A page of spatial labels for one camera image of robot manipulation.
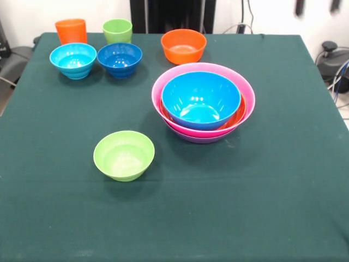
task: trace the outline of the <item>bowl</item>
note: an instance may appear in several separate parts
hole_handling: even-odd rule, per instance
[[[175,133],[177,134],[180,138],[188,141],[188,142],[192,142],[192,143],[196,143],[196,144],[210,144],[210,143],[215,143],[219,140],[221,140],[222,138],[226,137],[227,135],[229,135],[233,130],[229,131],[228,133],[224,134],[224,135],[219,135],[216,136],[214,138],[196,138],[194,136],[189,136],[189,135],[185,135],[182,134],[180,132],[178,132],[177,130],[175,130],[174,128],[172,128],[167,122],[165,122],[166,125]]]
[[[61,45],[50,54],[50,62],[66,77],[78,80],[87,77],[97,56],[96,49],[84,43]]]
[[[173,121],[170,114],[164,108],[162,101],[160,101],[160,111],[168,120]],[[230,126],[233,126],[233,125],[239,123],[243,119],[245,113],[246,113],[245,98],[243,95],[241,95],[241,103],[240,103],[238,110],[235,112],[235,114],[231,118],[229,118],[228,122],[226,122],[223,126],[221,126],[220,128],[218,128],[216,130],[222,130],[222,129],[228,128]]]
[[[115,43],[102,47],[97,54],[98,62],[114,78],[128,78],[142,59],[142,50],[130,43]]]
[[[190,29],[176,29],[161,37],[166,58],[174,64],[197,62],[206,46],[203,34]]]
[[[229,79],[209,72],[173,78],[163,89],[164,107],[175,122],[197,130],[214,130],[236,112],[241,96]]]
[[[188,72],[197,72],[197,71],[220,74],[228,78],[232,82],[234,82],[234,84],[240,90],[240,93],[244,96],[246,106],[247,106],[246,114],[244,115],[243,119],[239,123],[236,123],[232,126],[229,126],[224,129],[219,129],[219,130],[209,130],[209,131],[194,130],[194,129],[182,127],[179,124],[175,123],[174,121],[167,119],[166,116],[161,112],[160,110],[161,93],[165,85],[171,79],[175,78],[178,75],[188,73]],[[197,138],[214,138],[216,136],[220,136],[230,132],[240,124],[244,123],[250,117],[250,115],[252,114],[255,108],[255,93],[251,85],[247,82],[247,80],[243,78],[239,73],[235,72],[230,68],[227,68],[218,64],[212,64],[212,63],[190,63],[190,64],[183,64],[177,67],[173,67],[158,77],[158,79],[156,80],[152,88],[152,102],[156,111],[162,116],[164,121],[166,121],[173,129],[179,131],[182,134],[197,137]]]
[[[119,131],[107,135],[96,145],[93,160],[108,177],[129,182],[140,177],[155,155],[152,141],[135,131]]]

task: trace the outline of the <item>plastic cup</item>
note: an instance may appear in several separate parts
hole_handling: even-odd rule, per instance
[[[69,43],[87,44],[86,23],[84,19],[66,19],[56,22],[55,25],[62,45]]]
[[[112,19],[103,24],[103,32],[108,44],[131,43],[132,23],[127,19]]]

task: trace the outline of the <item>stacked bowls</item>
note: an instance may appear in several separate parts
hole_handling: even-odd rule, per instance
[[[209,82],[208,75],[214,81]],[[186,93],[187,100],[183,101],[184,96],[178,93]],[[255,94],[247,80],[230,68],[212,63],[188,63],[159,76],[153,85],[152,102],[177,135],[190,142],[207,144],[227,136],[250,117]],[[215,125],[203,128],[202,122]]]

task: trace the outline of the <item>table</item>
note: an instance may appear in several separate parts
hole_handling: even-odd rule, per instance
[[[1,261],[349,261],[349,135],[299,36],[207,35],[201,61],[254,87],[252,116],[226,139],[173,134],[151,89],[173,67],[158,34],[115,80],[96,63],[80,81],[49,62],[45,33],[0,118]],[[89,34],[98,50],[102,34]],[[155,145],[138,180],[93,164],[105,135]]]

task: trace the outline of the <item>light blue bowl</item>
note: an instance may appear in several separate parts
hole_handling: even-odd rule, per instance
[[[114,78],[128,78],[136,71],[142,56],[142,50],[134,44],[115,43],[102,47],[97,60]]]
[[[96,49],[84,43],[61,45],[50,54],[51,63],[66,77],[78,80],[87,77],[96,60]]]
[[[241,95],[229,79],[209,72],[191,72],[172,79],[161,96],[175,122],[196,130],[225,124],[240,106]]]

